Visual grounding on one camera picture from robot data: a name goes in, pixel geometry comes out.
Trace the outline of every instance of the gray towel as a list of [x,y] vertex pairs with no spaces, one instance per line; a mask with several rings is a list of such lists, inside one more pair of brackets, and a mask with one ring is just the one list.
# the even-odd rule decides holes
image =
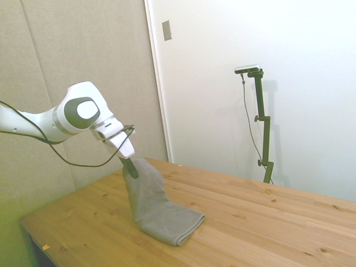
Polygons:
[[171,246],[181,246],[204,221],[201,212],[172,203],[164,188],[163,176],[145,159],[133,160],[139,177],[133,179],[125,166],[132,217],[138,227]]

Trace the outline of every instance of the wood grain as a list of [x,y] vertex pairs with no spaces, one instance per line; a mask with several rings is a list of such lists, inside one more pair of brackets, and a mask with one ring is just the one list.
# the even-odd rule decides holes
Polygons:
[[57,266],[356,266],[356,202],[147,159],[206,219],[182,247],[141,232],[121,171],[23,218]]

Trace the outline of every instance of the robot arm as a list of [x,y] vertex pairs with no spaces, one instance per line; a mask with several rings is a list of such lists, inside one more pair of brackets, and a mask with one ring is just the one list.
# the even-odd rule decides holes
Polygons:
[[20,111],[20,114],[34,122],[43,133],[14,110],[2,105],[0,105],[0,132],[39,139],[44,138],[43,134],[45,134],[50,144],[58,144],[90,129],[95,138],[105,144],[109,152],[114,153],[120,148],[119,158],[122,163],[130,165],[130,169],[134,167],[129,159],[135,150],[127,138],[128,127],[124,127],[114,117],[105,99],[91,82],[72,85],[63,101],[44,113],[31,114]]
[[241,75],[241,78],[243,79],[244,90],[245,90],[245,80],[244,80],[243,73],[247,73],[247,76],[250,78],[251,77],[255,78],[257,107],[258,107],[258,116],[255,117],[255,122],[256,121],[264,122],[263,153],[262,153],[262,158],[260,157],[260,159],[258,160],[258,165],[264,166],[266,172],[265,172],[265,177],[264,177],[263,182],[266,182],[269,184],[269,182],[271,181],[271,175],[272,175],[274,163],[270,162],[268,159],[271,117],[265,116],[265,110],[264,110],[264,105],[263,105],[263,93],[262,93],[262,82],[261,82],[261,79],[263,78],[263,70],[259,64],[255,64],[255,65],[248,65],[248,66],[244,66],[244,67],[237,67],[235,69],[235,73]]

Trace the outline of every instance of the black metal stand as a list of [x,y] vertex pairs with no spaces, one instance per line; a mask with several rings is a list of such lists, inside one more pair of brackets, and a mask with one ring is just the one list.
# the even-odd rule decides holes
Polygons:
[[258,166],[263,165],[266,167],[266,173],[263,182],[269,184],[271,180],[274,163],[268,161],[271,117],[265,116],[265,110],[263,105],[263,93],[262,93],[262,82],[261,82],[261,79],[263,78],[263,70],[260,69],[258,71],[249,72],[247,76],[250,78],[251,77],[255,78],[257,107],[258,107],[258,116],[255,117],[255,122],[256,121],[264,122],[262,161],[258,160]]

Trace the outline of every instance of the white wall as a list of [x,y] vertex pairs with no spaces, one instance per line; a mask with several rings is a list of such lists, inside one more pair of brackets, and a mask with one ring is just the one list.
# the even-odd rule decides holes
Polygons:
[[[234,74],[259,63],[275,184],[356,201],[354,1],[147,3],[173,162],[263,180]],[[262,150],[263,123],[251,124]]]

